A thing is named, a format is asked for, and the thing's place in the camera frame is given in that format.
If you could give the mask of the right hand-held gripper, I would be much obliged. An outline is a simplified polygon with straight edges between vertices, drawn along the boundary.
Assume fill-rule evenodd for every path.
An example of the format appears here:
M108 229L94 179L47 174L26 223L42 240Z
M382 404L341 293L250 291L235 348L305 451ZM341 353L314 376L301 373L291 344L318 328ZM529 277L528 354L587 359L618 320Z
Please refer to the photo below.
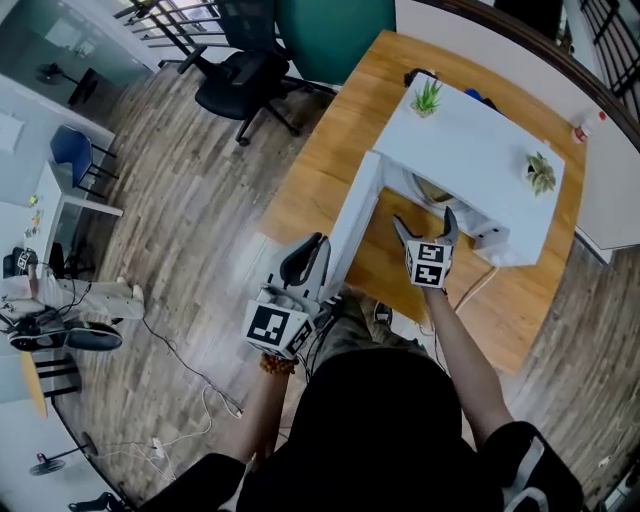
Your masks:
M404 221L393 215L393 228L405 249L405 265L410 282L419 287L443 289L448 275L459 229L453 210L447 206L444 213L444 231L434 241L412 233Z

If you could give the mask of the person's black shirt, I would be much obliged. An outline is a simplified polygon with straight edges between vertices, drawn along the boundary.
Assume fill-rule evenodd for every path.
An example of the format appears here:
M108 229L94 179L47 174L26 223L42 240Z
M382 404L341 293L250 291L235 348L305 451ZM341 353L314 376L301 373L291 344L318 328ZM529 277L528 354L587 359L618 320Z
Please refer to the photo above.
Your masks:
M427 357L370 349L323 363L288 440L254 470L209 454L140 512L581 512L577 479L526 422L480 449Z

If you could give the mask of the blue object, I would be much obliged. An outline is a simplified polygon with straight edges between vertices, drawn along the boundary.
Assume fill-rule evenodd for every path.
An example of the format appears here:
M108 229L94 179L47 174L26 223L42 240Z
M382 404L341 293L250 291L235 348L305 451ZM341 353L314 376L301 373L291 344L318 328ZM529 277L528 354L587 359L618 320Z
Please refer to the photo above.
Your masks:
M495 103L490 98L482 96L481 93L479 91L477 91L476 89L473 89L473 88L466 89L464 91L464 93L466 95L474 98L475 100L483 103L484 105L488 106L489 108L493 109L494 111L500 112L500 110L497 108Z

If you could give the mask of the black floor fan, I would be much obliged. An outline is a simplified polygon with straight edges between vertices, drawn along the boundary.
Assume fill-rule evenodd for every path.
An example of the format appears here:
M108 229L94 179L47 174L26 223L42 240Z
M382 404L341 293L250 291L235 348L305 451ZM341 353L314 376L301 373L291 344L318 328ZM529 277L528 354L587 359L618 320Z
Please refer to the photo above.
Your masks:
M86 431L83 431L81 434L81 444L74 449L61 452L51 457L43 453L38 453L36 455L38 463L29 469L29 474L32 476L44 476L57 472L65 467L66 462L64 458L77 452L81 452L85 456L99 455L96 444Z

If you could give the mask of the pale succulent potted plant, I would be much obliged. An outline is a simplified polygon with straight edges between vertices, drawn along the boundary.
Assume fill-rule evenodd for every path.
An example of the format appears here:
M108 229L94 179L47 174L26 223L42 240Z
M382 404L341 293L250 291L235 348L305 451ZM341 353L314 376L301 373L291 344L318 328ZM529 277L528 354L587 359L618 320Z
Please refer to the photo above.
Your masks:
M553 192L556 187L556 177L553 167L539 152L526 155L526 165L523 179L531 188L535 196Z

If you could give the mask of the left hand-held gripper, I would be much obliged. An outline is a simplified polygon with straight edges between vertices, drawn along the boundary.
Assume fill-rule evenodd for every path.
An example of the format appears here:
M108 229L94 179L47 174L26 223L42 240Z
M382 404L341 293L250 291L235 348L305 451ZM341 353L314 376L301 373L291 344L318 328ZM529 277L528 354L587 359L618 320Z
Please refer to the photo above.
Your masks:
M268 283L247 303L242 324L246 342L279 359L296 359L331 316L331 303L318 299L330 255L328 237L315 232L282 247L272 257Z

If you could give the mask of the person's olive trousers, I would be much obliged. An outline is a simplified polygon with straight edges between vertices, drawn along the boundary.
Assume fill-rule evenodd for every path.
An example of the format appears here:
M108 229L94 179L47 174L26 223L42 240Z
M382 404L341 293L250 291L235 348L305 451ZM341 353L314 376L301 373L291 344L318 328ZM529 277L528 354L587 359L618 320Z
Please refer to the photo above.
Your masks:
M344 296L337 317L323 334L314 353L311 372L314 373L323 363L338 355L370 349L401 350L431 360L417 339L406 339L394 333L391 326L376 323L373 317L372 326L369 326L358 299Z

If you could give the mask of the plastic bottle with red cap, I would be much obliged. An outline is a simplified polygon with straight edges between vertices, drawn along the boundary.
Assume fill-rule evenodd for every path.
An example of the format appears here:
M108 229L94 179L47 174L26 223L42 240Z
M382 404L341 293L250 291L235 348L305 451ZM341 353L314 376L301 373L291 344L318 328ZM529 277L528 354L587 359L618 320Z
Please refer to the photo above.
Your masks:
M572 129L571 135L575 143L585 143L601 125L602 122L607 120L607 115L604 111L598 110L590 114L587 114L583 119Z

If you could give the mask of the white desk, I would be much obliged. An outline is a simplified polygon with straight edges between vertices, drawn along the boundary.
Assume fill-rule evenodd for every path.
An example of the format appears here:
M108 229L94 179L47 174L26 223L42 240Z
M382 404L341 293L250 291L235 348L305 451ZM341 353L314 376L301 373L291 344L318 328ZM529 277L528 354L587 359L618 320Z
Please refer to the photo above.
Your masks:
M43 166L34 197L37 202L34 205L33 219L39 220L36 225L37 232L31 237L25 236L24 240L25 247L32 250L42 263L49 261L62 210L66 205L90 209L115 217L124 215L124 211L120 208L66 193L48 162Z

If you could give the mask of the beige plastic bowl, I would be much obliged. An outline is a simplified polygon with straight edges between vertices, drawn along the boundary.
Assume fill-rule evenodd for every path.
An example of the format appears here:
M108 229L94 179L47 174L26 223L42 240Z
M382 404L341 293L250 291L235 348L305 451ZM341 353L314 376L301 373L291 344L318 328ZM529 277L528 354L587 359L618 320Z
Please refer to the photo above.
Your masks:
M417 177L416 183L425 200L429 203L443 204L454 199L454 197L450 193L440 189L439 187L420 177Z

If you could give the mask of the white microwave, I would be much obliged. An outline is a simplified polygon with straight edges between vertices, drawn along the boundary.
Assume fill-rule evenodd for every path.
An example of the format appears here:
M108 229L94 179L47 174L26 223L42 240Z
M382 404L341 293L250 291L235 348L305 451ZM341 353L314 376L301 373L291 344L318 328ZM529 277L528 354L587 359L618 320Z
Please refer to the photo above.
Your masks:
M532 266L541 256L564 177L565 162L547 144L483 103L442 84L436 112L411 108L418 75L373 148L365 153L330 235L326 295L338 292L355 258L378 198L392 190L422 208L420 177L450 193L462 233L476 255L495 267ZM553 192L535 196L523 179L526 155L553 167Z

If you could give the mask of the person's left forearm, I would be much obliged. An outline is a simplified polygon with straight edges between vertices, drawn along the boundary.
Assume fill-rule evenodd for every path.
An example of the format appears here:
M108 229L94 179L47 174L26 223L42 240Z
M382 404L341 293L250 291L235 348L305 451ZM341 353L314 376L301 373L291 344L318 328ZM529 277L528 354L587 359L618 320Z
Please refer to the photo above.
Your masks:
M275 450L289 376L260 370L241 418L223 437L219 452L243 464L261 462Z

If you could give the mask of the wooden table with white legs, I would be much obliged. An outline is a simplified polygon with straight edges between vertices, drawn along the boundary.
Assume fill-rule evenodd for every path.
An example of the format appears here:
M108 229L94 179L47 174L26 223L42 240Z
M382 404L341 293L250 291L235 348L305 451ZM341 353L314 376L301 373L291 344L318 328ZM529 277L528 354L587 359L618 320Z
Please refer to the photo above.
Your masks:
M304 144L260 229L285 244L334 226L362 158L400 101L405 74L415 68L434 70L456 89L474 88L487 95L510 120L548 142L568 166L538 263L499 271L462 309L465 326L491 363L515 374L544 325L569 258L586 151L572 141L566 120L509 80L441 47L381 32Z

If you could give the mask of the green spiky potted plant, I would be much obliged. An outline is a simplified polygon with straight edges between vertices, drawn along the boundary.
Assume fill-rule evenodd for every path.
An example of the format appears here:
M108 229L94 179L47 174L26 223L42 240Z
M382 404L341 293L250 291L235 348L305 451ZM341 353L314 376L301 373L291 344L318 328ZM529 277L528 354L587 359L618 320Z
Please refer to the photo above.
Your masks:
M421 118L433 115L440 105L439 94L441 88L442 83L440 81L428 79L421 89L415 91L411 102L412 110Z

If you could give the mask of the black stair railing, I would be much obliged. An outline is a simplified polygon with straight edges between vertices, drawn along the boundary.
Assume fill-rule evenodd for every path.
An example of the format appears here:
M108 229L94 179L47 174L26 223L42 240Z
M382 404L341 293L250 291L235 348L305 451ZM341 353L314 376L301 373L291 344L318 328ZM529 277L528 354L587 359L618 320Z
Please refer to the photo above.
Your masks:
M579 0L610 92L640 116L640 0Z

